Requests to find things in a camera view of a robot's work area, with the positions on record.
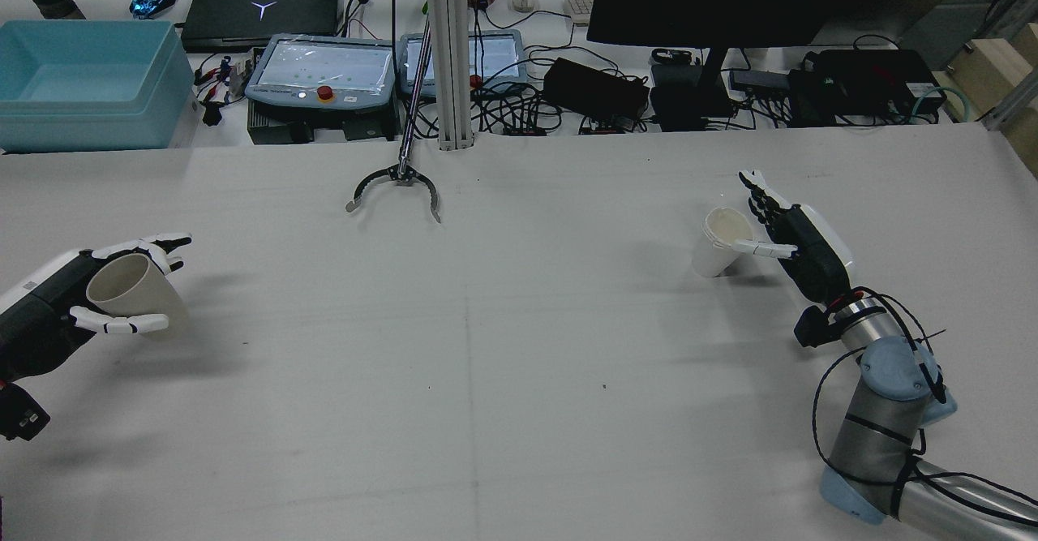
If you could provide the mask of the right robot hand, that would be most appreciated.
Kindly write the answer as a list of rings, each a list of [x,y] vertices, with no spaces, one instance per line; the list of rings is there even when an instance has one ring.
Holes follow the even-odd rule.
[[[856,264],[830,223],[813,206],[785,200],[759,170],[741,170],[739,180],[749,190],[753,216],[772,244],[795,247],[791,256],[778,263],[802,296],[828,305],[849,293]]]

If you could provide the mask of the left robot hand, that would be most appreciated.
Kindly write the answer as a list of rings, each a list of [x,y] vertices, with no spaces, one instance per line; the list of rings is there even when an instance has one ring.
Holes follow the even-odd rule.
[[[103,312],[88,298],[102,268],[127,254],[144,256],[160,280],[184,263],[174,250],[191,244],[189,233],[154,234],[97,249],[74,249],[40,266],[2,296],[1,378],[12,383],[63,366],[98,333],[151,334],[172,326],[172,313],[144,306],[134,315]]]

